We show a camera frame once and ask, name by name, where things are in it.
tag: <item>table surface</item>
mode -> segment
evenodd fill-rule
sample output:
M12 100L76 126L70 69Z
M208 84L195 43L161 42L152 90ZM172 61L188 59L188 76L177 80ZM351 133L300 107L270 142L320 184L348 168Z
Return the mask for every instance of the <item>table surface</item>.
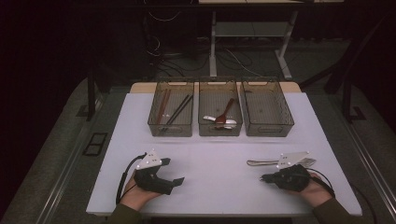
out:
M297 217L310 216L300 197L259 181L277 171L274 165L252 167L247 160L278 159L281 153L309 151L312 166L331 181L338 201L352 215L361 207L334 157L305 93L291 82L281 83L295 125L287 137L201 137L198 104L193 110L192 137L153 137L147 124L155 83L136 83L127 94L87 207L87 213L108 216L114 210L121 174L129 162L153 148L169 165L158 177L184 183L149 202L148 217Z

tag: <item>utensil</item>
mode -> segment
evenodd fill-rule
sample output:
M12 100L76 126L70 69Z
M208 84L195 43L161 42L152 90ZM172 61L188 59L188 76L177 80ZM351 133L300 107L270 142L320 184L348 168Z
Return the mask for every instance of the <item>utensil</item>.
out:
M204 116L203 119L208 119L208 120L212 120L215 121L216 118L210 117L210 116ZM236 121L233 119L226 119L225 120L225 125L224 128L226 129L233 129L236 127Z
M312 158L303 158L302 160L298 161L296 164L301 164L303 167L310 167L312 166L317 160ZM247 161L247 165L250 166L261 166L261 165L276 165L279 161Z
M166 105L168 104L169 96L171 94L171 90L165 90L163 95L163 100L161 101L160 111L157 116L157 124L161 123L161 119L163 118L163 111L165 111Z
M225 107L224 112L215 119L215 123L225 123L227 120L227 113L230 110L231 106L233 105L234 98L231 98L228 102L227 106Z
M192 100L192 96L193 95L186 95L186 97L183 99L183 101L181 102L181 104L178 106L178 108L176 109L175 113L171 116L171 118L166 122L166 125L172 124L173 121L175 121L175 119L177 118L177 116L181 113L181 111L184 109L184 107L186 107L186 105L190 102L190 100ZM160 132L164 133L168 130L168 128L161 128Z

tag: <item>wire mesh bin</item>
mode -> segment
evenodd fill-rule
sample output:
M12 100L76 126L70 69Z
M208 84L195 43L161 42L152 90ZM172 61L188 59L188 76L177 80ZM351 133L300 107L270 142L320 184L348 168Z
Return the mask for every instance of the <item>wire mesh bin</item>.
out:
M157 83L148 126L153 136L191 137L194 81L164 77Z
M276 77L243 77L240 95L247 136L288 135L294 120Z
M216 120L222 114L225 120ZM239 136L243 120L233 77L200 78L198 117L201 136Z

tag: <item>sleeve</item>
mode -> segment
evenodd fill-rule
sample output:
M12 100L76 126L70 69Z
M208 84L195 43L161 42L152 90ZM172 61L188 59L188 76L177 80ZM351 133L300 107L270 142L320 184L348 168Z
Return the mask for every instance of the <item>sleeve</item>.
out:
M108 219L108 224L137 224L140 223L140 220L141 215L139 212L119 203Z
M369 224L362 217L354 217L335 199L314 208L315 217L320 224Z

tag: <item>floor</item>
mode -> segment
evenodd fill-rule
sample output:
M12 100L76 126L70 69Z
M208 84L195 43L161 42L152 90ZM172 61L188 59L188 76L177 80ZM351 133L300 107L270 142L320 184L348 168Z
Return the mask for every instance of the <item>floor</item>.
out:
M200 43L197 49L199 54L194 58L185 58L169 51L166 59L156 64L156 76L208 76L207 40L200 39ZM266 38L219 40L218 76L271 76L282 80L281 68L274 54L279 44L278 39ZM292 81L301 83L329 67L343 55L348 44L348 41L338 39L292 41L285 56ZM351 186L357 190L363 216L376 219L376 223L396 223L394 208L393 213L390 212L395 204L391 189L396 189L396 178L392 172L396 169L395 133L357 88L353 88L352 105L362 111L365 119L347 123L340 112L342 93L326 94L323 90L326 80L325 77L302 91L308 94L337 160ZM2 224L106 221L104 217L87 214L85 209L130 87L115 86L110 93L97 92L97 112L91 121L86 121L84 117L87 110L86 88L84 80L71 94L64 112L1 220ZM105 144L98 156L84 156L82 152L93 133L107 133ZM151 220L152 223L187 221L191 222ZM263 219L245 219L241 222L267 223ZM318 222L314 217L294 217L292 223Z

